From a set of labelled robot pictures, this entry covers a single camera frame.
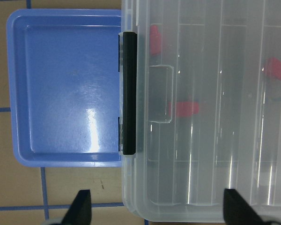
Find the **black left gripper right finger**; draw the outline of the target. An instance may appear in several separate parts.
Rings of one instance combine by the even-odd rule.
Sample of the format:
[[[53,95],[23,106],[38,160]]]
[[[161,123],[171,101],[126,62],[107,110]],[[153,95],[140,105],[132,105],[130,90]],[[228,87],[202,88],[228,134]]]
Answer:
[[[266,225],[235,189],[228,188],[223,193],[223,219],[227,225]]]

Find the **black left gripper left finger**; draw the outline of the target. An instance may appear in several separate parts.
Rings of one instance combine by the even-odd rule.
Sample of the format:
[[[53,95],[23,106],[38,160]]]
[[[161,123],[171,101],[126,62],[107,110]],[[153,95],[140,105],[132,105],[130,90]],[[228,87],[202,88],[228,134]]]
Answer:
[[[62,219],[63,225],[90,225],[92,204],[90,190],[80,190]]]

